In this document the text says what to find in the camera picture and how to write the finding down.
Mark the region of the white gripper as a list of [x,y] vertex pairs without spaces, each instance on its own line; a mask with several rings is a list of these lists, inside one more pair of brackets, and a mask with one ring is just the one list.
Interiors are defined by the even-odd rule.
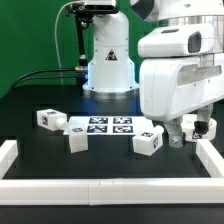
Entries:
[[200,108],[195,132],[206,134],[212,103],[224,99],[224,53],[210,54],[206,61],[200,56],[144,60],[139,82],[142,113],[147,119],[168,121],[169,145],[181,148],[185,134],[182,120],[175,118]]

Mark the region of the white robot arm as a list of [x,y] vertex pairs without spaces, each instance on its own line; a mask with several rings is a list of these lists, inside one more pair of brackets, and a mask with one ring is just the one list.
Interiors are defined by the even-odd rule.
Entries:
[[[115,0],[87,0],[95,14],[94,57],[85,89],[95,95],[126,91],[134,81],[128,55],[128,24],[112,15]],[[138,42],[143,115],[164,123],[169,144],[187,136],[183,116],[197,111],[193,132],[209,132],[213,104],[224,99],[224,0],[130,0],[131,9],[158,27]]]

